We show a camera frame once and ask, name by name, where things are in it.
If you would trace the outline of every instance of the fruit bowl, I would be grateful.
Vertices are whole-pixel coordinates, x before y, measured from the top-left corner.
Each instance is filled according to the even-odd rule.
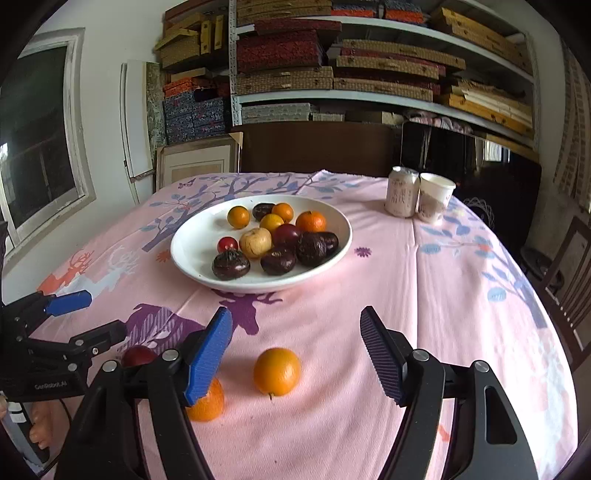
[[[292,271],[280,277],[266,274],[260,262],[253,260],[247,275],[235,280],[219,280],[213,274],[212,261],[217,255],[216,245],[220,238],[232,236],[239,239],[243,233],[259,227],[251,214],[249,225],[240,230],[232,228],[226,219],[228,211],[242,205],[252,212],[258,203],[281,202],[291,205],[294,218],[308,210],[322,213],[326,218],[327,231],[334,232],[339,238],[337,253],[318,267],[297,264]],[[174,234],[170,253],[175,265],[186,276],[207,287],[231,293],[268,293],[293,287],[334,267],[347,253],[352,239],[353,231],[347,217],[328,203],[297,195],[255,195],[219,203],[191,217]]]

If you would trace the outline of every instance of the table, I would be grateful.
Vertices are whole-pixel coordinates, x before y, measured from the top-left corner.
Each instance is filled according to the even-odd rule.
[[[126,341],[160,353],[201,329],[220,306],[233,315],[233,338],[217,377],[224,414],[193,424],[219,479],[375,479],[403,410],[380,387],[359,334],[373,305],[388,328],[440,361],[493,368],[517,412],[542,479],[552,479],[577,445],[573,381],[556,331],[495,235],[458,200],[442,225],[388,215],[387,179],[332,174],[222,174],[160,190],[89,242],[50,275],[45,293],[87,289],[86,309],[50,319],[38,338],[57,341],[121,319]],[[261,193],[314,197],[337,206],[353,226],[353,244],[327,273],[290,290],[237,295],[209,290],[182,275],[170,240],[191,215],[217,202]],[[266,348],[292,349],[302,379],[285,397],[260,394],[252,367]],[[68,401],[74,409],[79,400]],[[453,402],[446,400],[428,478],[443,470]],[[148,466],[164,477],[149,406],[139,407]]]

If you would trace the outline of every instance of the purple deer print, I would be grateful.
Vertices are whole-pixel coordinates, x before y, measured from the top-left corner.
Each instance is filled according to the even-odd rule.
[[[166,307],[140,303],[134,308],[127,322],[127,337],[118,351],[134,345],[144,345],[157,355],[169,348],[176,348],[185,337],[205,327],[194,320],[182,318]]]
[[[220,305],[227,307],[232,314],[232,333],[236,330],[236,327],[241,326],[247,335],[256,335],[259,331],[258,324],[256,322],[256,308],[254,303],[256,301],[261,302],[265,305],[272,305],[281,299],[271,300],[273,293],[267,294],[245,294],[238,296],[233,293],[225,293],[219,290],[213,290],[216,295],[222,297]]]

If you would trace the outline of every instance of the orange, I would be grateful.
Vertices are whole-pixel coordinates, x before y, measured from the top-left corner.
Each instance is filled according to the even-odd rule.
[[[273,207],[271,213],[279,215],[285,223],[290,223],[294,217],[294,209],[289,203],[278,203]]]
[[[256,359],[254,381],[261,393],[280,397],[300,381],[300,359],[287,348],[269,348]]]
[[[187,408],[187,415],[191,421],[211,421],[223,412],[223,388],[217,378],[212,380],[204,397],[197,400],[195,405]]]
[[[235,206],[228,212],[228,223],[234,228],[244,228],[251,221],[251,214],[242,206]]]
[[[285,222],[283,221],[283,218],[281,218],[279,215],[276,215],[274,213],[267,213],[261,220],[261,228],[266,228],[271,233],[273,233],[275,229],[278,226],[283,225],[283,223]]]
[[[324,232],[326,230],[326,218],[320,212],[301,213],[295,222],[295,226],[302,232]]]

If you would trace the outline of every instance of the cherry tomato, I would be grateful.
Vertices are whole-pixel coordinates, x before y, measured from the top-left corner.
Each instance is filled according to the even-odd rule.
[[[123,353],[121,365],[124,367],[135,367],[137,365],[149,364],[157,356],[153,350],[146,346],[134,345]]]
[[[217,243],[217,253],[225,252],[226,250],[230,250],[233,248],[234,250],[238,250],[238,241],[231,236],[225,236],[221,238],[220,241]]]

